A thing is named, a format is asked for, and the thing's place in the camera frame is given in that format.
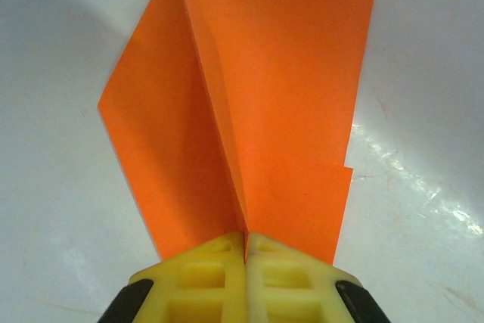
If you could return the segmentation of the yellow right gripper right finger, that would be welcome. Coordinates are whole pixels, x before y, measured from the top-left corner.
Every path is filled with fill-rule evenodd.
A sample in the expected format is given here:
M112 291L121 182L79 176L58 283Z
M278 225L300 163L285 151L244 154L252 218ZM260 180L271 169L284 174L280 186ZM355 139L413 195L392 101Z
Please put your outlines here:
M254 233L246 261L247 323L388 323L353 275Z

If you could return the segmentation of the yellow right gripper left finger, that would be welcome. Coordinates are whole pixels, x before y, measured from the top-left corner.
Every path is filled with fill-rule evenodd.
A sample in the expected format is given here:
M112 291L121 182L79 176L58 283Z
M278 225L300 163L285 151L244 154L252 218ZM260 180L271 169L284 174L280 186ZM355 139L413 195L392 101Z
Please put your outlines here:
M97 323L247 323L243 234L135 273Z

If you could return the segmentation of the orange square paper sheet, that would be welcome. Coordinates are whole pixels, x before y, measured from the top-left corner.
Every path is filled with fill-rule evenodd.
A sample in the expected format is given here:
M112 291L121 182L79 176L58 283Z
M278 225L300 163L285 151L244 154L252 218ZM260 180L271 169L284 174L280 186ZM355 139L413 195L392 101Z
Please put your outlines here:
M374 0L150 0L98 109L159 255L267 235L332 262Z

